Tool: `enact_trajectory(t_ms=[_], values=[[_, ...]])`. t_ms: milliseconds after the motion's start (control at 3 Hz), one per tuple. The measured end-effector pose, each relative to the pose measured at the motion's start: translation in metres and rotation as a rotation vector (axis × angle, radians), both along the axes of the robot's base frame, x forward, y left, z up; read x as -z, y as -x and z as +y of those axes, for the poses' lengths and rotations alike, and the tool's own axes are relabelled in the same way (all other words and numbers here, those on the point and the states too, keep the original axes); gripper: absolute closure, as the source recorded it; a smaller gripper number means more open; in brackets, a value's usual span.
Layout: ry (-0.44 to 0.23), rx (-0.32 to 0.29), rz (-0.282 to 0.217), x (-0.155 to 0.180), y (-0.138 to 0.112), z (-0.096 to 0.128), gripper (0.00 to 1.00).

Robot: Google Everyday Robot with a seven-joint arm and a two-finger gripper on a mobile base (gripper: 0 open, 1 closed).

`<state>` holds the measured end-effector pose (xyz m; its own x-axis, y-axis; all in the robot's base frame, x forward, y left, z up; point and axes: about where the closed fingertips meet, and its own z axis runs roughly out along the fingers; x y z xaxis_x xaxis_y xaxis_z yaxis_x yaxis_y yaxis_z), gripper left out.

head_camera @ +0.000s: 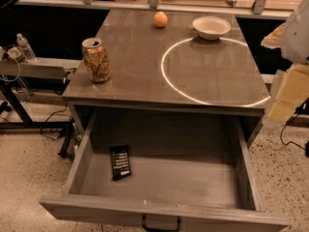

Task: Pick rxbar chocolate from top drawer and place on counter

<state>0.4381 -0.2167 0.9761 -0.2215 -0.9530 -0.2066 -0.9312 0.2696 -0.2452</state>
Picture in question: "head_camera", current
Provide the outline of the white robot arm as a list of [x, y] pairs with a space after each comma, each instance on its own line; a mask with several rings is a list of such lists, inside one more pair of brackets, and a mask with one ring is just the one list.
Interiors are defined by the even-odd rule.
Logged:
[[281, 56], [292, 63], [267, 115], [285, 124], [309, 98], [309, 0], [302, 0], [283, 24], [263, 38], [261, 46], [279, 48]]

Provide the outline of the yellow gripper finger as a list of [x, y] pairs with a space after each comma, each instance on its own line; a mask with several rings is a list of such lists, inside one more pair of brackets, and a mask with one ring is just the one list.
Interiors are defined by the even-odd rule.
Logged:
[[293, 63], [283, 79], [268, 113], [275, 123], [285, 124], [309, 98], [309, 65]]
[[278, 27], [276, 27], [271, 33], [269, 33], [267, 36], [263, 38], [261, 41], [261, 46], [274, 49], [274, 48], [280, 48], [280, 42], [283, 34], [285, 24], [282, 23]]

